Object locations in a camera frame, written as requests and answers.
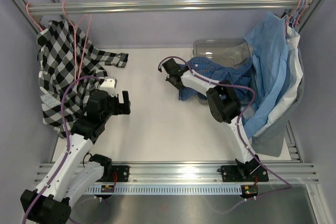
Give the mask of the blue checked shirt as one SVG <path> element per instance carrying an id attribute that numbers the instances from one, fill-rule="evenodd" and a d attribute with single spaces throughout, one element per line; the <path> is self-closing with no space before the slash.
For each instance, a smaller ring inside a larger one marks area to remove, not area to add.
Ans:
<path id="1" fill-rule="evenodd" d="M 252 67 L 252 60 L 247 59 L 244 64 L 237 69 L 231 67 L 224 67 L 217 64 L 205 57 L 193 57 L 188 61 L 192 70 L 195 70 L 198 74 L 201 74 L 207 78 L 215 81 L 228 80 L 231 84 L 237 86 L 248 87 L 251 81 L 250 69 Z M 234 88 L 239 100 L 243 100 L 248 91 L 241 88 Z M 198 94 L 198 92 L 192 88 L 183 88 L 178 93 L 178 99 L 180 101 L 186 101 L 191 97 Z"/>

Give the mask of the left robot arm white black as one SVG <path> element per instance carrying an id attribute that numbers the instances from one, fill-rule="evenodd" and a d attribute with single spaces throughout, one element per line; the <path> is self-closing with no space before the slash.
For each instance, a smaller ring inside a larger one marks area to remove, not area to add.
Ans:
<path id="1" fill-rule="evenodd" d="M 129 94 L 122 92 L 123 102 L 118 96 L 112 96 L 104 90 L 94 90 L 89 98 L 84 113 L 67 133 L 67 145 L 45 178 L 34 190 L 25 190 L 21 197 L 25 212 L 23 222 L 66 223 L 72 208 L 78 199 L 95 182 L 107 183 L 107 188 L 100 193 L 107 199 L 118 182 L 127 182 L 129 167 L 113 165 L 112 159 L 94 154 L 84 168 L 75 171 L 89 153 L 112 115 L 131 113 Z"/>

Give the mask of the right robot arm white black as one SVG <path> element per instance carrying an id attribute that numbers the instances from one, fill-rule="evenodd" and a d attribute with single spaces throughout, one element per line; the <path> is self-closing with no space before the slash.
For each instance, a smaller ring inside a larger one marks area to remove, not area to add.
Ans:
<path id="1" fill-rule="evenodd" d="M 219 123 L 228 124 L 229 140 L 235 151 L 236 165 L 230 168 L 221 168 L 223 181 L 226 176 L 244 182 L 254 182 L 258 173 L 263 173 L 259 157 L 253 150 L 242 125 L 243 111 L 235 88 L 228 81 L 215 81 L 196 73 L 186 62 L 180 67 L 174 59 L 176 56 L 164 58 L 158 65 L 158 71 L 165 70 L 166 81 L 178 90 L 191 88 L 207 97 L 210 113 Z"/>

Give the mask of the black white plaid shirt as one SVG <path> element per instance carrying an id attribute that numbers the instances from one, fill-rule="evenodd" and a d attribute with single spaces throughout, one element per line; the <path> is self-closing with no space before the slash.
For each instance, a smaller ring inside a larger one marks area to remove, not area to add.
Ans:
<path id="1" fill-rule="evenodd" d="M 105 66 L 124 68 L 128 54 L 96 48 L 86 34 L 74 30 L 69 21 L 52 20 L 37 36 L 39 49 L 39 95 L 43 123 L 65 138 L 62 119 L 68 128 L 82 113 L 98 79 L 108 76 Z"/>

